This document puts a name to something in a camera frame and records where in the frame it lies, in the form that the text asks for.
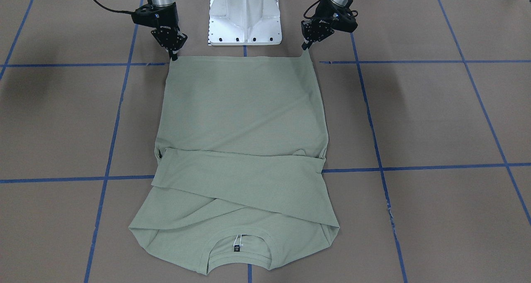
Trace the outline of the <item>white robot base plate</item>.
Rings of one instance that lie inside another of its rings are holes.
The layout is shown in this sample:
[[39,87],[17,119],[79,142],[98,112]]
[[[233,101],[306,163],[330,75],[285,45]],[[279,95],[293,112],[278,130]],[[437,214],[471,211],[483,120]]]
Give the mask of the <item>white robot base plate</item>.
[[283,35],[278,0],[209,1],[209,45],[281,44]]

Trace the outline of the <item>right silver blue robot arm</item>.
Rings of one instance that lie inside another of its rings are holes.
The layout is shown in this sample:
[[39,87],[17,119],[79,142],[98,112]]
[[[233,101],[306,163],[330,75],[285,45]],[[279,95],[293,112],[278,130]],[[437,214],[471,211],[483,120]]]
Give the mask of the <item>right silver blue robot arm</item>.
[[151,34],[159,45],[167,50],[171,61],[178,60],[178,52],[188,36],[180,30],[175,0],[148,0],[154,21]]

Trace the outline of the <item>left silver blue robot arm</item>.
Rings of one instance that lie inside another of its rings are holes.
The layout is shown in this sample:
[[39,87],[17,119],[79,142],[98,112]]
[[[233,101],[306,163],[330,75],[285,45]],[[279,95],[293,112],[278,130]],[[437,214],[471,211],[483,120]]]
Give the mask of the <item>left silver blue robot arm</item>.
[[317,0],[303,13],[300,28],[302,49],[323,41],[335,32],[353,33],[358,27],[358,12],[351,9],[353,0]]

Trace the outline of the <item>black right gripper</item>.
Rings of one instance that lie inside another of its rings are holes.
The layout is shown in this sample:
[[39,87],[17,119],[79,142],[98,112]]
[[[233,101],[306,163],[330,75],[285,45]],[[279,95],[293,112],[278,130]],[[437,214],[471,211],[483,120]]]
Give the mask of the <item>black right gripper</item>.
[[155,7],[152,35],[156,41],[169,51],[171,61],[178,60],[178,51],[184,46],[188,36],[181,32],[176,7]]

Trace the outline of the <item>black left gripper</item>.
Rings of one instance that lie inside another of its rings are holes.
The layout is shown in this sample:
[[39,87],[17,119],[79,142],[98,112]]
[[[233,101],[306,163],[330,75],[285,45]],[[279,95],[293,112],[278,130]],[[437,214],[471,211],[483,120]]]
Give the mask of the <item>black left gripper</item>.
[[309,50],[313,43],[317,41],[323,41],[330,37],[334,30],[331,27],[332,17],[308,17],[307,13],[310,9],[315,7],[317,3],[314,3],[303,13],[304,20],[300,22],[300,28],[304,41],[302,43],[302,49],[304,51]]

